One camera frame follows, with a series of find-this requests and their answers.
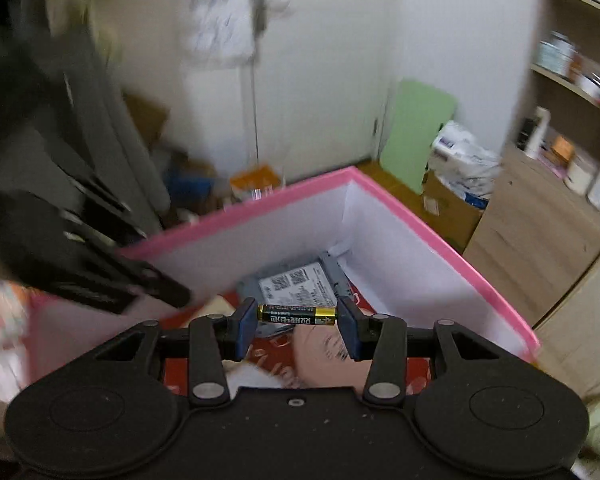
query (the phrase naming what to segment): metal screw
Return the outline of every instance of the metal screw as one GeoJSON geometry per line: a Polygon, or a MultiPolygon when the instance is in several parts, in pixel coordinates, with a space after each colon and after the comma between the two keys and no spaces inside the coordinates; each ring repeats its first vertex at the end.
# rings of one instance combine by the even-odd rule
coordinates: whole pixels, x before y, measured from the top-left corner
{"type": "Polygon", "coordinates": [[[126,291],[129,294],[133,294],[134,296],[143,296],[144,295],[144,288],[142,288],[140,285],[127,285],[126,291]]]}
{"type": "Polygon", "coordinates": [[[193,387],[193,394],[199,399],[217,399],[224,394],[224,386],[218,383],[200,383],[193,387]]]}
{"type": "Polygon", "coordinates": [[[150,280],[154,280],[155,278],[158,277],[158,273],[155,272],[155,270],[153,270],[153,269],[143,269],[142,275],[146,278],[149,278],[150,280]]]}
{"type": "Polygon", "coordinates": [[[400,395],[400,386],[393,383],[376,383],[369,386],[369,393],[376,399],[393,399],[400,395]]]}
{"type": "Polygon", "coordinates": [[[77,217],[70,211],[62,211],[60,213],[60,216],[62,218],[64,218],[65,220],[68,220],[69,222],[73,222],[74,224],[82,225],[82,220],[80,220],[80,217],[77,217]]]}
{"type": "Polygon", "coordinates": [[[81,244],[84,243],[84,238],[82,238],[81,236],[78,236],[77,234],[70,233],[69,231],[64,232],[64,237],[67,240],[71,240],[72,242],[80,242],[81,244]]]}

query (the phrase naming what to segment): cardboard box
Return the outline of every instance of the cardboard box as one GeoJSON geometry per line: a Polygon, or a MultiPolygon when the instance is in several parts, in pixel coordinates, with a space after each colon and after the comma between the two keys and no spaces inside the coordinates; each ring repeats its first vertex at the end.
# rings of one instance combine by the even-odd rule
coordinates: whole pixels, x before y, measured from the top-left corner
{"type": "Polygon", "coordinates": [[[462,254],[478,227],[483,211],[447,189],[432,171],[426,174],[422,203],[429,213],[429,227],[462,254]]]}
{"type": "Polygon", "coordinates": [[[146,97],[131,92],[124,91],[122,97],[140,137],[150,150],[160,139],[162,128],[169,119],[169,110],[146,97]]]}
{"type": "MultiPolygon", "coordinates": [[[[354,168],[333,171],[126,247],[188,286],[196,301],[243,277],[329,251],[371,307],[432,326],[449,319],[523,358],[539,347],[506,301],[411,211],[354,168]]],[[[172,306],[143,296],[121,316],[53,298],[31,310],[27,337],[36,379],[172,306]]]]}

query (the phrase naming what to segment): battery label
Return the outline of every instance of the battery label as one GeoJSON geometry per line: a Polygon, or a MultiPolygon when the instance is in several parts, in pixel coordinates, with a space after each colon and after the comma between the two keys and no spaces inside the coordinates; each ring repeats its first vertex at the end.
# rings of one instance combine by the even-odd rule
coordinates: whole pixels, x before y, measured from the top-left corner
{"type": "Polygon", "coordinates": [[[336,309],[332,306],[259,305],[258,320],[296,325],[334,325],[336,309]]]}

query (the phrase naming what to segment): white wall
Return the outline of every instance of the white wall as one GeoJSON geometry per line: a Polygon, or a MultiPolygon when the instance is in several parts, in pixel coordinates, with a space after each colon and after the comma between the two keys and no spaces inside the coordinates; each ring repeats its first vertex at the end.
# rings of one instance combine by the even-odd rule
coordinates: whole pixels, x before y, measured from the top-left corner
{"type": "Polygon", "coordinates": [[[99,0],[98,21],[115,31],[120,82],[167,105],[164,137],[221,173],[241,170],[251,151],[238,69],[182,68],[176,10],[181,0],[99,0]]]}
{"type": "MultiPolygon", "coordinates": [[[[455,95],[457,120],[485,147],[499,149],[528,75],[539,1],[402,0],[395,78],[416,78],[455,95]]],[[[117,32],[122,47],[115,73],[170,107],[166,138],[233,173],[254,152],[253,110],[243,106],[241,91],[250,80],[238,69],[182,69],[179,4],[99,1],[99,19],[117,32]]]]}
{"type": "Polygon", "coordinates": [[[402,0],[397,76],[458,99],[485,148],[506,140],[528,75],[540,0],[402,0]]]}

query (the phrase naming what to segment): qr code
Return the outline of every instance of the qr code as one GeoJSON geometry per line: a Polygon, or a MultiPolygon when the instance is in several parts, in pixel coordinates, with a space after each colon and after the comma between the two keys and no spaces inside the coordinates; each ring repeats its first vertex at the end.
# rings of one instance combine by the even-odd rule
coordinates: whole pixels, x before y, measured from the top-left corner
{"type": "Polygon", "coordinates": [[[293,297],[298,303],[298,305],[312,306],[316,304],[315,296],[305,288],[301,288],[299,292],[293,294],[293,297]]]}
{"type": "Polygon", "coordinates": [[[289,283],[289,278],[286,276],[286,274],[273,277],[271,279],[271,283],[273,283],[273,290],[284,290],[291,286],[291,283],[289,283]]]}
{"type": "Polygon", "coordinates": [[[304,283],[307,280],[304,269],[292,270],[289,276],[291,276],[291,283],[294,285],[300,285],[300,283],[304,283]]]}

